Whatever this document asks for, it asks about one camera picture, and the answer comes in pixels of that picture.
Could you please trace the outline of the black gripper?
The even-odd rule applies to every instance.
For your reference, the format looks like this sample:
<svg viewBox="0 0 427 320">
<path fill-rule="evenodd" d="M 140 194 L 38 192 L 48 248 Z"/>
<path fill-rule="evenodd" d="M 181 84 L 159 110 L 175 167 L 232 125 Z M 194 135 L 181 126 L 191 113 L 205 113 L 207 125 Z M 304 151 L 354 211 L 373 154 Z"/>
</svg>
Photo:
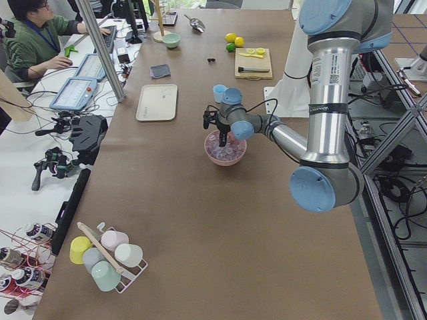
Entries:
<svg viewBox="0 0 427 320">
<path fill-rule="evenodd" d="M 220 131 L 219 147 L 224 147 L 228 141 L 228 132 L 230 132 L 230 126 L 228 124 L 222 123 L 220 120 L 216 121 L 216 126 Z"/>
</svg>

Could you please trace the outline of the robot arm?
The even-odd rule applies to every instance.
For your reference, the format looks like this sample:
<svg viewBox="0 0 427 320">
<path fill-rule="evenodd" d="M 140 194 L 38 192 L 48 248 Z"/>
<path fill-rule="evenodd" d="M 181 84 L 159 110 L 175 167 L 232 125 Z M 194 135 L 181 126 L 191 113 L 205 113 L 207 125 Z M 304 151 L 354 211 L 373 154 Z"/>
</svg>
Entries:
<svg viewBox="0 0 427 320">
<path fill-rule="evenodd" d="M 344 151 L 345 122 L 352 55 L 386 47 L 391 40 L 391 1 L 305 1 L 299 25 L 312 54 L 309 130 L 302 137 L 274 115 L 252 115 L 242 94 L 227 89 L 219 110 L 204 113 L 203 124 L 214 124 L 220 145 L 227 134 L 239 140 L 263 133 L 285 153 L 297 157 L 290 193 L 306 211 L 322 213 L 347 205 L 362 190 L 362 174 Z"/>
</svg>

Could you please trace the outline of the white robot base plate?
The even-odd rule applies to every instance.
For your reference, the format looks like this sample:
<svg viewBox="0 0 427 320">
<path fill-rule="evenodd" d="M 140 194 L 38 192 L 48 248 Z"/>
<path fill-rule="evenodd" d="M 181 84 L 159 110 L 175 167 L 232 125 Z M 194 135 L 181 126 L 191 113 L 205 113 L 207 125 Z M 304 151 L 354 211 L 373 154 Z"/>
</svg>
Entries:
<svg viewBox="0 0 427 320">
<path fill-rule="evenodd" d="M 307 85 L 301 88 L 264 87 L 264 100 L 266 113 L 273 113 L 278 117 L 308 118 L 310 102 L 310 90 Z"/>
</svg>

